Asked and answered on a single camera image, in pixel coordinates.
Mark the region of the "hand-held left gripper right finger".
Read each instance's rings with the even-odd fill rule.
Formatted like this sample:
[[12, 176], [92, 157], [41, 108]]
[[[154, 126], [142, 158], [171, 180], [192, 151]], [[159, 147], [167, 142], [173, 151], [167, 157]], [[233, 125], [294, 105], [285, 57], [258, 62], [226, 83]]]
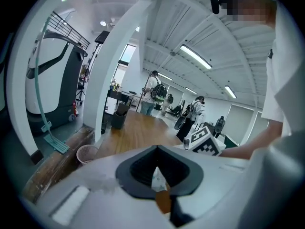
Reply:
[[234, 186], [198, 218], [175, 208], [169, 229], [302, 229], [305, 136], [293, 134], [254, 151]]

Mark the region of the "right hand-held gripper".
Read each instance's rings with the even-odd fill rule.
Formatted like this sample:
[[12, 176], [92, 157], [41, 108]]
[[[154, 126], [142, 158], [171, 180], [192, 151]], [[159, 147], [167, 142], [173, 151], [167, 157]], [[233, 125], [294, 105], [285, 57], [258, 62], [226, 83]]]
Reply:
[[194, 131], [188, 138], [183, 140], [183, 147], [198, 154], [219, 156], [225, 148], [225, 144], [218, 141], [208, 127]]

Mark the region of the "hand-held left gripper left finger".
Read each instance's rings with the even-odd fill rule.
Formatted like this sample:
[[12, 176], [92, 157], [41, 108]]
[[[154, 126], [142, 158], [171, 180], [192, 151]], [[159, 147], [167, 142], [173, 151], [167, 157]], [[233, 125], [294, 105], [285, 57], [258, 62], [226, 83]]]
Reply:
[[146, 148], [96, 159], [50, 188], [36, 209], [55, 229], [172, 229], [155, 200], [126, 193], [116, 168]]

